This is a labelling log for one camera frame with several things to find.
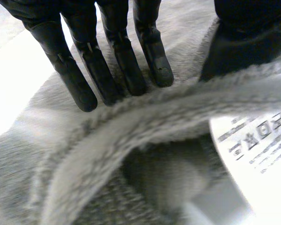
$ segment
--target black robotic finger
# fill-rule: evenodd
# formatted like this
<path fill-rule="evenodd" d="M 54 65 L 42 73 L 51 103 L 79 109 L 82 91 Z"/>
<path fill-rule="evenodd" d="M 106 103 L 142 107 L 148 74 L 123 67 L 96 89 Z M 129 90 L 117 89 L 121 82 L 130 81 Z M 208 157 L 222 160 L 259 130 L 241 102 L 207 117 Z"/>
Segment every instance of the black robotic finger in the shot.
<path fill-rule="evenodd" d="M 166 57 L 160 31 L 156 27 L 161 0 L 134 0 L 133 17 L 137 37 L 149 65 L 152 80 L 169 87 L 174 76 Z"/>
<path fill-rule="evenodd" d="M 60 19 L 40 24 L 24 23 L 24 25 L 40 43 L 77 106 L 84 112 L 96 109 L 97 98 L 67 47 Z"/>
<path fill-rule="evenodd" d="M 65 0 L 62 15 L 71 31 L 74 44 L 103 102 L 111 106 L 122 99 L 121 92 L 107 66 L 96 39 L 94 1 L 75 3 Z"/>
<path fill-rule="evenodd" d="M 241 32 L 219 21 L 199 81 L 207 82 L 251 65 L 269 63 L 279 55 L 281 18 Z"/>
<path fill-rule="evenodd" d="M 140 96 L 147 91 L 145 79 L 137 63 L 127 34 L 128 0 L 97 1 L 107 41 L 114 51 L 131 95 Z"/>

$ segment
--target white care label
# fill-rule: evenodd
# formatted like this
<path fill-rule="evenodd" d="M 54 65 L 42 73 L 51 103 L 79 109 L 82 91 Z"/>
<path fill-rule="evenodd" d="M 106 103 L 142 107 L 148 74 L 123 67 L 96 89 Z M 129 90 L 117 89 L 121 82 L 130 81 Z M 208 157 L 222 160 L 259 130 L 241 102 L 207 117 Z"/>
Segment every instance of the white care label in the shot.
<path fill-rule="evenodd" d="M 209 123 L 222 161 L 258 219 L 281 225 L 281 112 Z"/>

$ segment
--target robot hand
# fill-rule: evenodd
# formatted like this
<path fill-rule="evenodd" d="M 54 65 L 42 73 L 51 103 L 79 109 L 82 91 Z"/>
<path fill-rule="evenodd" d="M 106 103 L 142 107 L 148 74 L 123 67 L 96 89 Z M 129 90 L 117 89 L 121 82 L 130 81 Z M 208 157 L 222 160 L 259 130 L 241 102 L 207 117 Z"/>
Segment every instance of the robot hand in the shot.
<path fill-rule="evenodd" d="M 128 0 L 98 0 L 97 3 L 108 43 L 124 74 L 127 88 L 132 95 L 140 96 L 147 87 L 127 36 Z M 152 78 L 159 87 L 168 87 L 173 83 L 173 74 L 155 24 L 160 3 L 161 0 L 134 0 L 133 14 Z M 20 19 L 39 42 L 81 110 L 94 110 L 97 98 L 67 47 L 60 14 L 102 101 L 113 105 L 122 98 L 96 39 L 95 0 L 0 0 L 0 4 Z"/>

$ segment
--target soft gray fabric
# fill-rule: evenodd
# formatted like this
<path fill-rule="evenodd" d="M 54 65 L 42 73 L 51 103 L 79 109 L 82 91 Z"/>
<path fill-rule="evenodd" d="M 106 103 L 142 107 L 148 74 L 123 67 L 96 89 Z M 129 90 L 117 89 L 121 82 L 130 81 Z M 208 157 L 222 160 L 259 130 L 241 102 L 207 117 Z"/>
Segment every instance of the soft gray fabric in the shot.
<path fill-rule="evenodd" d="M 128 33 L 147 74 L 131 16 L 130 10 Z M 83 113 L 53 74 L 0 136 L 0 215 L 13 225 L 183 224 L 181 204 L 223 174 L 215 150 L 201 149 L 195 140 L 209 132 L 208 119 L 281 109 L 281 56 L 196 84 L 214 19 L 212 0 L 163 1 L 158 27 L 175 74 L 173 87 L 151 85 L 142 97 L 110 108 L 100 103 Z M 98 39 L 119 75 L 102 24 Z"/>

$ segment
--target gray sweatshirt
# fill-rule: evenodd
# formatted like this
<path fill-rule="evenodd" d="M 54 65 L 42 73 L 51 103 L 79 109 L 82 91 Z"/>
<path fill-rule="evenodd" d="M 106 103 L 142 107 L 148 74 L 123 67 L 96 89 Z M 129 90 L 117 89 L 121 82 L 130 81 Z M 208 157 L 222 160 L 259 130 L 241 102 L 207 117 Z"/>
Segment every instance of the gray sweatshirt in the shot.
<path fill-rule="evenodd" d="M 147 76 L 131 10 L 128 16 Z M 52 74 L 0 136 L 0 224 L 183 224 L 182 205 L 225 176 L 214 147 L 199 138 L 209 133 L 208 120 L 281 109 L 281 56 L 197 83 L 215 18 L 212 0 L 162 2 L 157 26 L 175 75 L 170 88 L 150 85 L 142 97 L 84 113 Z M 111 72 L 120 75 L 101 23 L 97 29 Z"/>

